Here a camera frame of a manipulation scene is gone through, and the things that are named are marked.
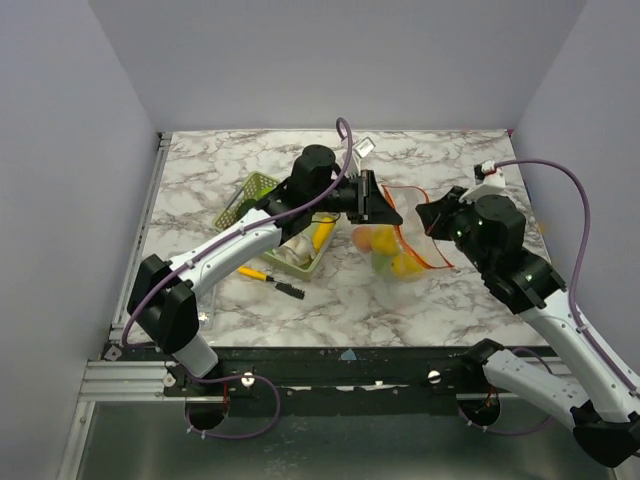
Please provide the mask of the yellow orange round fruit toy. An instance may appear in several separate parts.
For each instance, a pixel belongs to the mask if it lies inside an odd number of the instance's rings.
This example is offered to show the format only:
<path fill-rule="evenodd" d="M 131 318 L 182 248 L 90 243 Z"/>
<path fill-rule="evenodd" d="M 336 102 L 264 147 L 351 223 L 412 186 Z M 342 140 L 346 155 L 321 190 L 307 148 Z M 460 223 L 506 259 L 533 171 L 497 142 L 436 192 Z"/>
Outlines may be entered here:
<path fill-rule="evenodd" d="M 392 259 L 390 271 L 398 279 L 408 279 L 422 274 L 424 268 L 411 255 L 403 252 Z"/>

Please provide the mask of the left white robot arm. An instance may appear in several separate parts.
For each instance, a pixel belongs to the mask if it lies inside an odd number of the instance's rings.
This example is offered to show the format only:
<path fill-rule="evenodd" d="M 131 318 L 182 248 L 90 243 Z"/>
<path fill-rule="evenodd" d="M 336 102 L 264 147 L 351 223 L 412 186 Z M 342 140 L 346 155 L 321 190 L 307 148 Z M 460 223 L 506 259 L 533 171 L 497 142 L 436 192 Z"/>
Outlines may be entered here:
<path fill-rule="evenodd" d="M 188 370 L 187 382 L 197 393 L 214 393 L 222 380 L 218 356 L 199 332 L 201 294 L 301 233 L 316 213 L 342 214 L 353 224 L 402 223 L 372 171 L 352 178 L 345 173 L 331 149 L 309 145 L 289 177 L 231 227 L 170 260 L 153 254 L 141 262 L 127 311 L 163 353 Z"/>

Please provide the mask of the bright green citrus toy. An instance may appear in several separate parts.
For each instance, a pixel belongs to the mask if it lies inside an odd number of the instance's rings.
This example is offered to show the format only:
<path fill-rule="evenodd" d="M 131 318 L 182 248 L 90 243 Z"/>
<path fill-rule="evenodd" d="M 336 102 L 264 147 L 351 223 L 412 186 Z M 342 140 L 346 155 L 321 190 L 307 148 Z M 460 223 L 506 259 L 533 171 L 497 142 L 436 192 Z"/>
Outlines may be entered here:
<path fill-rule="evenodd" d="M 247 211 L 249 211 L 250 209 L 252 209 L 256 205 L 256 203 L 257 203 L 257 201 L 255 199 L 247 199 L 247 200 L 243 201 L 240 204 L 240 206 L 238 207 L 237 212 L 241 216 L 244 216 Z"/>

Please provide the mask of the yellow pear toy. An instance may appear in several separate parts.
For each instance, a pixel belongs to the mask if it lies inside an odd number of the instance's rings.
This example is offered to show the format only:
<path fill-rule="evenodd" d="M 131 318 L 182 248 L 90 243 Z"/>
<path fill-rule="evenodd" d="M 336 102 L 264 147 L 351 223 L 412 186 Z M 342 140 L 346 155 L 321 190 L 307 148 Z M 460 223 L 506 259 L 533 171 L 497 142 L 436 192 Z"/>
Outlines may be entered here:
<path fill-rule="evenodd" d="M 389 225 L 380 225 L 372 230 L 370 246 L 373 253 L 384 256 L 395 256 L 399 252 L 396 240 L 395 228 Z"/>

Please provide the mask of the orange peach toy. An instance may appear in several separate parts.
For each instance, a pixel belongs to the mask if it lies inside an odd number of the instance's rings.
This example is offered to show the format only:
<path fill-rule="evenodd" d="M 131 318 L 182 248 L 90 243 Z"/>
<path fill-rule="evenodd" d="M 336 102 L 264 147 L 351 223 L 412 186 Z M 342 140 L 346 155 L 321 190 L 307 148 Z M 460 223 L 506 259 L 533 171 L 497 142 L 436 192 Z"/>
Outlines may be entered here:
<path fill-rule="evenodd" d="M 351 233 L 352 244 L 360 252 L 370 252 L 372 250 L 372 233 L 373 230 L 369 226 L 359 226 L 355 228 Z"/>

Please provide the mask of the green cabbage toy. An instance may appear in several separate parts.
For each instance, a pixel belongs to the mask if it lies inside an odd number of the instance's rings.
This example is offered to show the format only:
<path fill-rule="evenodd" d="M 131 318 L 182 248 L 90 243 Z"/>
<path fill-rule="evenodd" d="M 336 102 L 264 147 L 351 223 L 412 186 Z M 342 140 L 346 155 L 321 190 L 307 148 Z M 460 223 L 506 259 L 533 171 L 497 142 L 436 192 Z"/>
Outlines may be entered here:
<path fill-rule="evenodd" d="M 370 256 L 373 271 L 381 276 L 394 276 L 394 261 L 397 255 L 383 255 L 372 252 Z"/>

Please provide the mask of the clear zip top bag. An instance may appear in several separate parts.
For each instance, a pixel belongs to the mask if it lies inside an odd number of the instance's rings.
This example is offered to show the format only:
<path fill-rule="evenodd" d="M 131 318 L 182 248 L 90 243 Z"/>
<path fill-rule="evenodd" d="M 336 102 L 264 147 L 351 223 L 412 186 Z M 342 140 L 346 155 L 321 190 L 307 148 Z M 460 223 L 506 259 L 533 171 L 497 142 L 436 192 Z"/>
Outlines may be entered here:
<path fill-rule="evenodd" d="M 415 207 L 418 204 L 430 202 L 427 192 L 416 186 L 391 185 L 383 185 L 381 187 L 381 191 L 391 206 L 394 207 L 403 218 L 403 223 L 401 225 L 393 226 L 395 228 L 396 240 L 399 246 L 398 254 L 406 252 L 411 255 L 423 266 L 424 272 L 408 279 L 398 279 L 395 276 L 379 276 L 383 277 L 385 280 L 408 282 L 418 280 L 430 272 L 452 269 L 454 267 L 453 263 L 445 257 L 435 241 L 425 235 L 421 220 L 415 211 Z M 351 228 L 351 233 L 359 226 L 369 226 L 373 230 L 380 225 L 356 225 Z M 371 266 L 370 256 L 372 250 L 367 253 L 360 253 Z"/>

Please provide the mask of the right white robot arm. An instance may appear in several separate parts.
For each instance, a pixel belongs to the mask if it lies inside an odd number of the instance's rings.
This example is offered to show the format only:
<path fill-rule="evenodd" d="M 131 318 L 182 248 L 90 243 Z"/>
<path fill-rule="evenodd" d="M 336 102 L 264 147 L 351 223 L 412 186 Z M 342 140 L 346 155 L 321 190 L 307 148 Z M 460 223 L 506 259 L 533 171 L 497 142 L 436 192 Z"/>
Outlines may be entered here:
<path fill-rule="evenodd" d="M 551 415 L 598 463 L 615 468 L 639 450 L 639 376 L 573 302 L 553 266 L 523 245 L 526 218 L 500 194 L 462 201 L 464 189 L 420 204 L 427 236 L 451 241 L 477 268 L 489 292 L 528 323 L 562 360 L 570 384 L 530 367 L 506 348 L 460 367 L 469 390 L 506 389 Z"/>

